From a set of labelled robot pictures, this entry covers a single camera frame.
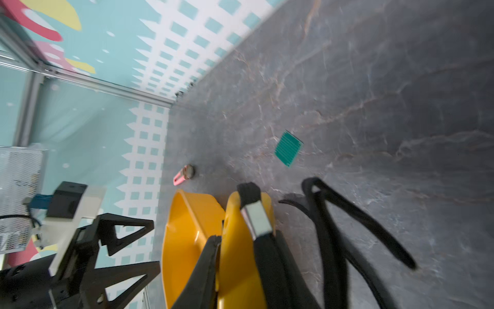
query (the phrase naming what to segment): black cable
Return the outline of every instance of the black cable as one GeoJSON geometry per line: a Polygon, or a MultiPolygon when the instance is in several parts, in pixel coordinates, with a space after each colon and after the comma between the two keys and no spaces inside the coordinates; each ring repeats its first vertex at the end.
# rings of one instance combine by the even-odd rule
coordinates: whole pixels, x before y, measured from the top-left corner
{"type": "MultiPolygon", "coordinates": [[[[343,208],[345,211],[348,212],[348,207],[344,207],[344,206],[342,207],[340,205],[341,204],[341,200],[342,199],[344,200],[344,198],[341,197],[337,193],[334,194],[335,192],[332,189],[330,189],[330,190],[331,190],[330,195],[333,195],[333,196],[337,195],[338,196],[338,198],[336,199],[336,205],[339,206],[340,208],[343,208]]],[[[324,193],[322,191],[315,192],[312,195],[314,197],[316,197],[315,198],[316,201],[319,201],[321,199],[321,196],[324,196],[325,195],[325,197],[328,197],[327,191],[324,192],[324,193]]],[[[298,201],[291,200],[291,199],[289,199],[287,197],[287,195],[285,195],[285,199],[279,201],[279,203],[288,204],[288,205],[294,206],[295,208],[297,208],[301,212],[303,212],[310,220],[314,221],[312,219],[311,213],[309,211],[309,205],[307,205],[307,206],[305,205],[305,204],[308,203],[307,197],[306,196],[303,196],[300,199],[300,198],[297,198],[295,194],[294,194],[294,196],[295,196],[294,198],[296,198],[298,201]]],[[[355,213],[355,210],[354,209],[350,209],[350,212],[355,213]]],[[[367,216],[367,218],[365,218],[365,221],[367,221],[366,222],[367,223],[367,226],[370,225],[369,230],[372,233],[375,233],[375,232],[377,232],[377,233],[380,233],[381,232],[382,233],[382,231],[379,230],[379,228],[377,228],[377,229],[375,228],[375,223],[376,222],[372,218],[370,218],[370,220],[369,220],[369,218],[370,218],[370,216],[367,216]]],[[[344,237],[343,235],[341,235],[341,240],[342,240],[343,247],[344,247],[344,255],[345,255],[345,258],[347,259],[348,262],[350,262],[350,264],[359,272],[359,274],[362,276],[362,278],[366,281],[366,283],[369,286],[370,290],[372,291],[372,294],[374,295],[374,297],[375,297],[375,299],[376,299],[379,307],[381,309],[395,309],[397,306],[396,306],[396,303],[395,303],[394,299],[390,295],[389,291],[385,288],[384,284],[382,283],[380,277],[377,275],[377,273],[374,270],[374,268],[364,258],[364,256],[360,253],[360,251],[357,248],[355,248],[353,246],[353,244],[346,237],[344,237]]]]}
{"type": "Polygon", "coordinates": [[[27,218],[29,220],[36,222],[36,224],[38,226],[41,226],[41,222],[38,219],[36,219],[35,217],[32,217],[32,216],[28,216],[28,215],[2,215],[2,216],[0,216],[0,220],[8,219],[8,218],[27,218]]]}

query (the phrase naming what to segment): red shape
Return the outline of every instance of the red shape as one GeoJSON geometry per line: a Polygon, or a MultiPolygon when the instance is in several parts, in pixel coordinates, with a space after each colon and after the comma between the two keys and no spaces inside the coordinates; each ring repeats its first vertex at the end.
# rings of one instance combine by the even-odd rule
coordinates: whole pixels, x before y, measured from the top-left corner
{"type": "Polygon", "coordinates": [[[33,256],[38,253],[38,250],[33,244],[33,240],[29,240],[29,243],[24,251],[14,252],[7,255],[7,264],[10,267],[27,263],[33,256]]]}
{"type": "Polygon", "coordinates": [[[22,10],[30,9],[25,6],[19,0],[0,0],[2,6],[5,8],[5,15],[18,22],[21,26],[28,28],[29,30],[39,34],[40,36],[52,40],[61,42],[63,41],[62,36],[56,32],[55,30],[48,29],[43,27],[42,25],[32,21],[29,17],[27,17],[22,10]]]}

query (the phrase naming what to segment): black strap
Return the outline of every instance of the black strap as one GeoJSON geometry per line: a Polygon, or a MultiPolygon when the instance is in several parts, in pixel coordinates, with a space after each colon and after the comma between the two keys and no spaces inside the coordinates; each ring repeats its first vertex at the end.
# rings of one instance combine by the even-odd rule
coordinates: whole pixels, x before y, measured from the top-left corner
{"type": "MultiPolygon", "coordinates": [[[[300,203],[290,199],[284,199],[278,201],[281,204],[288,204],[296,207],[301,212],[303,212],[309,219],[311,219],[309,210],[307,209],[307,201],[303,197],[303,201],[300,203]]],[[[372,294],[374,295],[379,308],[381,309],[395,309],[397,308],[394,299],[391,294],[384,286],[380,277],[372,267],[372,265],[367,262],[365,257],[360,253],[360,251],[353,246],[350,240],[348,240],[344,235],[341,236],[343,240],[343,245],[345,247],[345,258],[348,262],[359,272],[362,278],[366,281],[372,294]]]]}
{"type": "Polygon", "coordinates": [[[240,209],[261,200],[261,189],[253,182],[238,184],[237,191],[240,195],[240,209]]]}
{"type": "MultiPolygon", "coordinates": [[[[261,189],[253,182],[237,185],[240,209],[261,200],[261,189]]],[[[291,309],[289,282],[273,233],[254,240],[254,259],[269,309],[291,309]]]]}

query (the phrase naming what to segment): yellow shape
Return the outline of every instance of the yellow shape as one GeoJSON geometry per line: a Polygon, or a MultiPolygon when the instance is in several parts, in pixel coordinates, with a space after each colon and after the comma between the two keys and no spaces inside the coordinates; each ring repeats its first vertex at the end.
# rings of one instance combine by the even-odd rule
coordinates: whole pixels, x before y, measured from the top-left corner
{"type": "Polygon", "coordinates": [[[67,0],[20,0],[28,8],[58,20],[62,24],[80,31],[81,22],[76,10],[67,0]]]}
{"type": "Polygon", "coordinates": [[[67,58],[65,58],[65,60],[67,60],[67,62],[70,63],[73,67],[76,67],[78,69],[84,70],[84,71],[92,73],[92,74],[96,74],[96,71],[94,70],[94,68],[85,62],[70,60],[67,58]]]}
{"type": "Polygon", "coordinates": [[[213,196],[180,189],[175,193],[163,241],[161,274],[167,308],[182,293],[207,239],[221,235],[224,218],[225,211],[213,196]]]}

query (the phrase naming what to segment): gray marble floor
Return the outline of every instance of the gray marble floor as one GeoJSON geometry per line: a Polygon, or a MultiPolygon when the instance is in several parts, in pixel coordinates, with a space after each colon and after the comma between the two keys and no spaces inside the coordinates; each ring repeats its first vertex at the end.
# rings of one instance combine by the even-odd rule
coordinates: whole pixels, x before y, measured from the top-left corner
{"type": "MultiPolygon", "coordinates": [[[[170,111],[154,258],[171,177],[225,206],[243,181],[273,201],[318,176],[391,231],[411,272],[331,207],[400,308],[493,308],[494,2],[289,0],[170,111]],[[291,168],[275,156],[288,130],[304,145],[291,168]]],[[[275,204],[277,228],[322,301],[314,228],[275,204]]],[[[377,308],[353,269],[353,308],[377,308]]],[[[150,285],[163,308],[159,280],[150,285]]]]}

